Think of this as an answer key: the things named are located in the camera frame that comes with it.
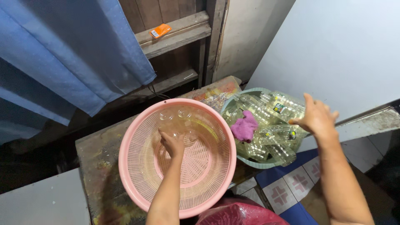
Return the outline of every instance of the red plastic bag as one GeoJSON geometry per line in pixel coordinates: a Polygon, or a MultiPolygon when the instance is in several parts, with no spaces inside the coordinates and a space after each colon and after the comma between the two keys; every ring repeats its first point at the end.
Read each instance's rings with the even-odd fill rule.
{"type": "Polygon", "coordinates": [[[289,225],[274,212],[240,196],[222,198],[199,215],[197,225],[289,225]]]}

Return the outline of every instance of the dirty table surface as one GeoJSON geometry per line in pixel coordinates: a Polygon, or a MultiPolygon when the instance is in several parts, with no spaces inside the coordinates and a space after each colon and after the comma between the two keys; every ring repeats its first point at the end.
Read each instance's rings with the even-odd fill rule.
{"type": "MultiPolygon", "coordinates": [[[[220,113],[226,100],[240,91],[235,78],[229,76],[201,89],[179,96],[179,98],[198,100],[220,113]]],[[[95,225],[145,223],[147,213],[130,199],[122,186],[118,172],[118,152],[121,141],[136,116],[75,142],[90,217],[95,225]]],[[[251,178],[260,171],[237,160],[230,187],[251,178]]]]}

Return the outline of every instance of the black cable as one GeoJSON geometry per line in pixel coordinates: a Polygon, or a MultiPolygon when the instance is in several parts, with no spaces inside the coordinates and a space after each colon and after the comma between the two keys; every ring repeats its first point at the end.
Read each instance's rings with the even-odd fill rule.
{"type": "Polygon", "coordinates": [[[150,90],[153,94],[155,94],[157,97],[162,98],[162,99],[171,99],[169,96],[167,96],[167,95],[165,95],[165,94],[157,93],[156,90],[155,90],[155,88],[154,88],[153,82],[151,82],[150,84],[151,84],[153,90],[151,90],[151,88],[150,88],[149,85],[147,85],[147,88],[149,88],[149,90],[150,90]]]}

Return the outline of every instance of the floor tile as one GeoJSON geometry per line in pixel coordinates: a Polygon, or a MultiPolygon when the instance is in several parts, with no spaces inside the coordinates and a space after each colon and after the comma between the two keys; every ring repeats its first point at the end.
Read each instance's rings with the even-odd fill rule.
{"type": "Polygon", "coordinates": [[[276,214],[281,214],[297,203],[283,178],[262,189],[276,214]]]}
{"type": "Polygon", "coordinates": [[[342,148],[350,162],[363,173],[383,158],[367,137],[342,142],[342,148]]]}
{"type": "Polygon", "coordinates": [[[393,131],[388,131],[376,135],[368,136],[368,139],[374,144],[378,151],[385,155],[389,150],[390,140],[392,138],[393,131]]]}
{"type": "Polygon", "coordinates": [[[320,179],[320,157],[317,156],[303,165],[314,184],[320,179]]]}
{"type": "Polygon", "coordinates": [[[291,225],[318,225],[301,203],[297,203],[279,215],[291,225]]]}
{"type": "Polygon", "coordinates": [[[302,200],[314,186],[302,166],[283,176],[297,201],[302,200]]]}
{"type": "Polygon", "coordinates": [[[300,167],[304,163],[308,162],[312,158],[318,156],[317,149],[312,149],[309,151],[304,151],[296,154],[297,159],[290,165],[286,167],[278,166],[270,169],[266,169],[263,172],[256,175],[256,180],[260,184],[261,188],[264,188],[276,180],[282,178],[284,175],[292,172],[294,169],[300,167]]]}
{"type": "Polygon", "coordinates": [[[264,207],[264,203],[262,203],[261,198],[258,196],[258,193],[254,188],[246,191],[245,193],[243,193],[241,195],[250,198],[251,200],[255,201],[257,204],[259,204],[262,207],[264,207]]]}
{"type": "Polygon", "coordinates": [[[231,188],[234,194],[236,195],[241,195],[245,193],[246,191],[250,190],[251,188],[255,187],[257,185],[257,181],[254,177],[246,180],[245,182],[236,185],[231,188]]]}

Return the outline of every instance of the pink basket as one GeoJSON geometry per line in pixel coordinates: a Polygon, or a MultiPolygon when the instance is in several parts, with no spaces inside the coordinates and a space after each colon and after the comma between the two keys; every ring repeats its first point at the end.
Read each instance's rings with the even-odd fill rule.
{"type": "Polygon", "coordinates": [[[214,109],[186,98],[152,105],[128,127],[118,165],[126,192],[147,212],[170,163],[168,152],[160,144],[160,112],[180,106],[194,112],[190,122],[195,125],[191,136],[184,138],[179,218],[185,219],[212,207],[227,190],[235,172],[234,138],[227,123],[214,109]]]}

